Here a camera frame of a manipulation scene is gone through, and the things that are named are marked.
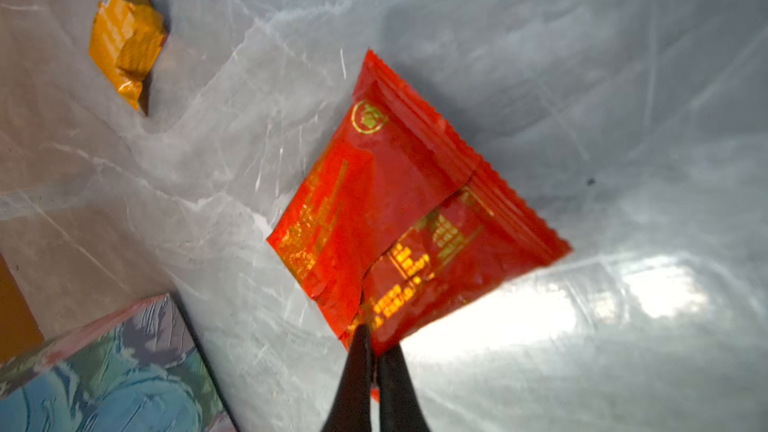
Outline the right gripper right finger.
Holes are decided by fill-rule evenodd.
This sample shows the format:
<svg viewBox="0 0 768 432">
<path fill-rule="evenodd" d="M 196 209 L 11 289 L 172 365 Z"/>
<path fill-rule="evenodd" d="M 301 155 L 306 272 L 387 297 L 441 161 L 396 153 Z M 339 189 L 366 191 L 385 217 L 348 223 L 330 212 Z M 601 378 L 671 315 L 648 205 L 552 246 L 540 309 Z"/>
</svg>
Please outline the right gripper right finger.
<svg viewBox="0 0 768 432">
<path fill-rule="evenodd" d="M 429 432 L 399 345 L 377 358 L 381 432 Z"/>
</svg>

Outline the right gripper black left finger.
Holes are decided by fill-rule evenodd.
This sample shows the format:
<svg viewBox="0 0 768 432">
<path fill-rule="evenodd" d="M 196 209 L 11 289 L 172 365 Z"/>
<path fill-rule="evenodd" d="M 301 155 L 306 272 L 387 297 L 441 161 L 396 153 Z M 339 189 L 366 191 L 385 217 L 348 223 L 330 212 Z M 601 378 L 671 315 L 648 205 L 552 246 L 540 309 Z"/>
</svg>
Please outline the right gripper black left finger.
<svg viewBox="0 0 768 432">
<path fill-rule="evenodd" d="M 371 432 L 370 389 L 373 354 L 370 330 L 359 325 L 354 332 L 345 367 L 323 432 Z"/>
</svg>

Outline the small red snack packet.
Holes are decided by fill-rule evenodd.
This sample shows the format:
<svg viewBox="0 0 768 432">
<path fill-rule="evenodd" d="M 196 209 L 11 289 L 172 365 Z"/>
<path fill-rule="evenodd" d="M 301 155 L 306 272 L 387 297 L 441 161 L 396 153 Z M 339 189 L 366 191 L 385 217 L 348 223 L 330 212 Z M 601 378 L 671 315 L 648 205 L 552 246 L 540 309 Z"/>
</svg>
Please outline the small red snack packet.
<svg viewBox="0 0 768 432">
<path fill-rule="evenodd" d="M 375 52 L 269 244 L 330 329 L 383 354 L 571 247 Z"/>
</svg>

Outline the floral white paper bag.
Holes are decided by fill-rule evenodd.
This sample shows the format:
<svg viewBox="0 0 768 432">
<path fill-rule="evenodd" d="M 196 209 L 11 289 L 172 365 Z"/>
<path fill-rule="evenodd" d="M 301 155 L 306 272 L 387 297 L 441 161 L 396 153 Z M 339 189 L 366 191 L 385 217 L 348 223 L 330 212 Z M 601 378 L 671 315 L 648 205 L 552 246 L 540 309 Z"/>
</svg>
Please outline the floral white paper bag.
<svg viewBox="0 0 768 432">
<path fill-rule="evenodd" d="M 4 431 L 233 431 L 169 294 L 139 300 L 1 367 Z"/>
</svg>

